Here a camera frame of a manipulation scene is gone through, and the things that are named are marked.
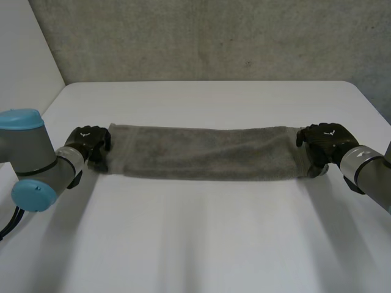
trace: gray wall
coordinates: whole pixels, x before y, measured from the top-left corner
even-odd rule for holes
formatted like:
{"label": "gray wall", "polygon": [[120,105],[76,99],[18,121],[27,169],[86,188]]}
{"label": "gray wall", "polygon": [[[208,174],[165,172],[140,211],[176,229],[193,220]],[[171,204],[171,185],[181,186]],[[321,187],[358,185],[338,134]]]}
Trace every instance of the gray wall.
{"label": "gray wall", "polygon": [[391,121],[390,0],[30,0],[67,84],[343,80]]}

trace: folded towel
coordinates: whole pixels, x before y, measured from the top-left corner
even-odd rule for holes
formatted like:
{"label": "folded towel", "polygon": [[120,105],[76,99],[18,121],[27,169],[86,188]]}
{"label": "folded towel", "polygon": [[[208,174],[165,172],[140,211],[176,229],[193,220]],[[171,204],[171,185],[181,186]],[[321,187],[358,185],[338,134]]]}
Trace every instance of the folded towel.
{"label": "folded towel", "polygon": [[314,177],[305,147],[296,146],[298,130],[112,124],[112,150],[106,160],[110,174],[142,178],[261,181]]}

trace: silver metal band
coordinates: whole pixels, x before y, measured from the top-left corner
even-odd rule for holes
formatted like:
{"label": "silver metal band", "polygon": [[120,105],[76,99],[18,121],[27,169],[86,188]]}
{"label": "silver metal band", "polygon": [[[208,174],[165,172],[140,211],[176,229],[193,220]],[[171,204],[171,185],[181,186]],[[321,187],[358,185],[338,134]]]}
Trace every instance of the silver metal band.
{"label": "silver metal band", "polygon": [[357,169],[373,157],[383,156],[371,148],[361,145],[349,150],[341,160],[340,169],[353,184]]}
{"label": "silver metal band", "polygon": [[83,169],[84,158],[81,153],[70,146],[62,146],[56,150],[56,155],[71,162],[75,168],[75,176]]}

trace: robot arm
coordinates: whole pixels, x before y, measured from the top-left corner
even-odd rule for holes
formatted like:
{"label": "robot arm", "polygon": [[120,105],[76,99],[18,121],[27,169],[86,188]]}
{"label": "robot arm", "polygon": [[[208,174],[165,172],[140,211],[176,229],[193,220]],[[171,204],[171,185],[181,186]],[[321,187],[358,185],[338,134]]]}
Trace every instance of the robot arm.
{"label": "robot arm", "polygon": [[76,128],[65,145],[54,151],[38,111],[0,113],[0,162],[11,163],[19,179],[11,196],[26,211],[44,211],[66,188],[78,185],[86,160],[107,171],[100,150],[108,151],[110,144],[107,129],[86,126]]}
{"label": "robot arm", "polygon": [[391,144],[386,155],[359,145],[342,125],[321,123],[298,132],[297,146],[306,143],[307,153],[317,167],[337,164],[351,190],[367,194],[391,212]]}

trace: black cable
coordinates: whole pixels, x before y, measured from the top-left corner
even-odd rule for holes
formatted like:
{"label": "black cable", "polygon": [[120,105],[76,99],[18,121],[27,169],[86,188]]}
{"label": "black cable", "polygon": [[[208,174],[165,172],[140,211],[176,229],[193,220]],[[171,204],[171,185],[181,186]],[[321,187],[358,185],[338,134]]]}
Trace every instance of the black cable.
{"label": "black cable", "polygon": [[16,216],[18,215],[19,207],[15,208],[15,212],[13,212],[13,216],[7,226],[4,227],[3,230],[0,231],[0,236],[7,231],[9,227],[11,227],[12,223],[15,221]]}
{"label": "black cable", "polygon": [[0,241],[9,234],[15,227],[19,224],[20,220],[22,219],[24,214],[24,210],[20,209],[18,207],[15,208],[15,212],[13,212],[13,216],[10,220],[10,222],[5,226],[3,230],[0,231]]}

